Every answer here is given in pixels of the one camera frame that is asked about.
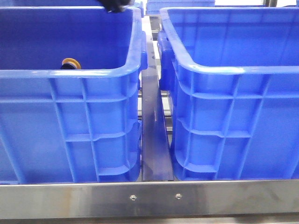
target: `screw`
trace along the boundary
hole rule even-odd
[[[131,201],[135,201],[136,199],[137,199],[136,195],[131,195],[131,196],[130,196],[130,200],[131,200]]]
[[[181,199],[183,196],[181,194],[176,194],[176,199]]]

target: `blue crate in background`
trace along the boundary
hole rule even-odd
[[[0,18],[0,184],[135,181],[139,10],[0,7]],[[82,70],[60,70],[67,57]]]
[[[177,178],[299,178],[298,9],[169,8],[161,18]]]
[[[0,0],[0,6],[101,6],[97,0]],[[144,16],[143,2],[135,0],[134,7]]]
[[[148,0],[146,14],[158,15],[164,7],[213,7],[215,0]]]

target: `orange ring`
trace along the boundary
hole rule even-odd
[[[73,59],[73,58],[70,58],[70,57],[65,58],[62,61],[62,65],[65,64],[65,63],[72,63],[72,64],[74,64],[77,67],[77,69],[81,69],[80,63],[77,60]]]

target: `hand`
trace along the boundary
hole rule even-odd
[[[126,6],[133,5],[134,0],[98,0],[108,12],[120,13],[126,10]]]

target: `metal frame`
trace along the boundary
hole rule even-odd
[[[172,181],[173,173],[161,92],[158,88],[153,38],[150,19],[147,16],[143,20],[143,27],[147,33],[149,54],[149,68],[142,73],[143,182],[1,185],[0,223],[297,222],[299,180]],[[107,217],[138,217],[142,218],[142,221],[91,219]]]

